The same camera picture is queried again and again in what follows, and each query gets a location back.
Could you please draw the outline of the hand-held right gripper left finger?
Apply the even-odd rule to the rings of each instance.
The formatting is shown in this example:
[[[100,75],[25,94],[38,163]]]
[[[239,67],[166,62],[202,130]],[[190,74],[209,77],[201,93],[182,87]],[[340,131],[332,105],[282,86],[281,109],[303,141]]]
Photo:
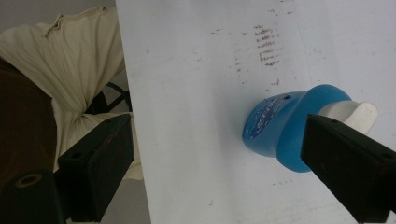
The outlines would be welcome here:
[[[101,122],[59,159],[55,181],[65,215],[99,222],[134,160],[131,116]]]

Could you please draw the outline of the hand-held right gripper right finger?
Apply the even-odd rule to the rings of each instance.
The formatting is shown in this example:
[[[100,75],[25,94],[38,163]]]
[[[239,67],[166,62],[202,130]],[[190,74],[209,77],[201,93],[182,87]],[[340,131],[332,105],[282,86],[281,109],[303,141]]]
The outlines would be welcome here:
[[[307,117],[302,161],[359,223],[396,214],[396,152],[344,123]]]

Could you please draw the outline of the blue bottle with white cap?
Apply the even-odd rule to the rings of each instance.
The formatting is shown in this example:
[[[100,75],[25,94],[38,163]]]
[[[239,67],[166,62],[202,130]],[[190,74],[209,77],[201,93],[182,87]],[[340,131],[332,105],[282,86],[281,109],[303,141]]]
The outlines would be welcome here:
[[[306,118],[321,115],[336,119],[367,134],[378,116],[375,105],[355,102],[333,85],[293,91],[262,100],[247,117],[242,131],[244,144],[254,152],[277,159],[293,172],[310,169],[301,159]]]

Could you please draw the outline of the dark brown cloth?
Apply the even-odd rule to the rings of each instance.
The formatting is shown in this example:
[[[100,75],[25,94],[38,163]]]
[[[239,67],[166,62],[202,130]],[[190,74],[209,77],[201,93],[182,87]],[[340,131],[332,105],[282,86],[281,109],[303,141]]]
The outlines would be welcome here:
[[[18,175],[52,170],[56,143],[51,98],[0,58],[0,190]]]

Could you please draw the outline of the cream cloth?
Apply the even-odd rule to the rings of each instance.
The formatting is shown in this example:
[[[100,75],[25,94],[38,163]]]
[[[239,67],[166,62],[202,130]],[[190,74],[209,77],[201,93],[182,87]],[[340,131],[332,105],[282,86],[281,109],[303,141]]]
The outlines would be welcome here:
[[[107,113],[88,114],[94,97],[125,69],[116,9],[94,7],[54,23],[22,25],[0,34],[0,58],[51,98],[57,126],[55,162]]]

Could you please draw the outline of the black metal frame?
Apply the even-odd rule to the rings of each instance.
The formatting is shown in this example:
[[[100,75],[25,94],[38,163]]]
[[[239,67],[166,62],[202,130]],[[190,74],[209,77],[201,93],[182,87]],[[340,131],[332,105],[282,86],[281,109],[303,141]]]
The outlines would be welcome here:
[[[115,83],[109,82],[107,84],[109,88],[112,88],[114,91],[119,93],[119,96],[113,100],[112,102],[108,103],[104,93],[101,91],[99,92],[92,103],[86,110],[88,114],[101,114],[101,113],[109,113],[112,109],[114,109],[117,105],[119,105],[122,101],[124,101],[128,106],[128,111],[132,112],[132,103],[131,103],[131,96],[129,91],[125,91],[120,86],[116,85]]]

